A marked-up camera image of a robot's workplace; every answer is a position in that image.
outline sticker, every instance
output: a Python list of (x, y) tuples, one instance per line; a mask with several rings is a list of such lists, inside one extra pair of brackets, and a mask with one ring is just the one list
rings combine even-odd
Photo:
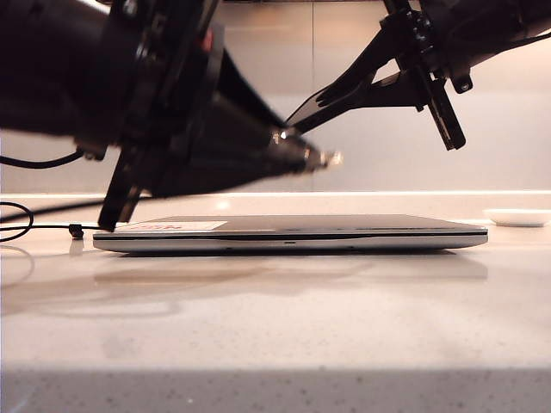
[(227, 221), (188, 221), (188, 222), (141, 222), (139, 224), (125, 225), (117, 228), (117, 231), (132, 232), (197, 232), (212, 231), (219, 228)]

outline speckled countertop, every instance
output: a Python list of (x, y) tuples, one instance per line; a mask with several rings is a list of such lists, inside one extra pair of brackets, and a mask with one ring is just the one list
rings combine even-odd
[(416, 255), (2, 251), (2, 411), (551, 411), (551, 228)]

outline white dish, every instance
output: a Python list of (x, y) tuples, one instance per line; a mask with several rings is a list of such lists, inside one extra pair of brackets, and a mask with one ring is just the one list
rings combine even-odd
[(541, 227), (551, 222), (549, 209), (486, 209), (484, 214), (500, 226)]

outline black cable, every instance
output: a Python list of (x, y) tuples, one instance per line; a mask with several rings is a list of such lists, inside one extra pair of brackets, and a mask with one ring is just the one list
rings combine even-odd
[(14, 159), (12, 157), (0, 157), (0, 163), (8, 166), (15, 166), (16, 168), (25, 168), (27, 170), (48, 170), (50, 168), (56, 168), (67, 163), (76, 161), (83, 157), (84, 152), (78, 149), (71, 155), (61, 157), (59, 159), (53, 159), (51, 161), (24, 161), (22, 159)]
[[(34, 224), (34, 215), (35, 213), (28, 209), (26, 206), (17, 204), (15, 202), (0, 202), (0, 206), (2, 207), (14, 207), (18, 209), (22, 209), (23, 213), (15, 214), (20, 217), (28, 217), (28, 224), (24, 226), (8, 226), (4, 228), (0, 228), (1, 231), (21, 231), (17, 234), (15, 234), (12, 237), (7, 238), (1, 238), (0, 243), (7, 243), (8, 241), (13, 241), (17, 238), (23, 237), (26, 235), (29, 231), (34, 229), (63, 229), (63, 230), (69, 230), (70, 234), (75, 239), (82, 238), (84, 233), (83, 230), (101, 230), (99, 226), (86, 226), (86, 225), (80, 225), (80, 224), (70, 224), (70, 225), (35, 225)], [(0, 218), (0, 222), (5, 221), (7, 219)]]
[(19, 232), (18, 234), (15, 234), (12, 237), (7, 237), (7, 238), (0, 239), (0, 243), (7, 243), (8, 241), (13, 241), (14, 239), (20, 238), (23, 235), (27, 234), (29, 231), (31, 231), (31, 229), (33, 228), (33, 224), (34, 224), (34, 214), (30, 209), (28, 209), (24, 205), (16, 204), (15, 202), (0, 202), (0, 206), (1, 207), (13, 207), (13, 208), (22, 209), (23, 214), (19, 213), (18, 215), (22, 215), (22, 218), (25, 218), (25, 217), (28, 218), (28, 225), (23, 226), (21, 232)]
[[(156, 198), (152, 198), (149, 196), (146, 197), (139, 197), (140, 202), (148, 201), (148, 200), (155, 200)], [(48, 213), (62, 213), (64, 211), (72, 211), (75, 209), (83, 209), (88, 207), (100, 207), (103, 205), (103, 200), (89, 200), (86, 202), (75, 202), (73, 204), (65, 204), (60, 206), (49, 206), (46, 208), (37, 209), (32, 212), (32, 214), (37, 217), (39, 215), (46, 215)], [(15, 221), (17, 219), (24, 219), (28, 216), (27, 213), (12, 213), (11, 215), (7, 215), (5, 217), (0, 217), (0, 224)]]

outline silver laptop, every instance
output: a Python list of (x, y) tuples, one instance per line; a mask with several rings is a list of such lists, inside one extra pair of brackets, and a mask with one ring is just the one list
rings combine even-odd
[(408, 215), (171, 217), (98, 232), (117, 252), (446, 250), (486, 243), (487, 229)]

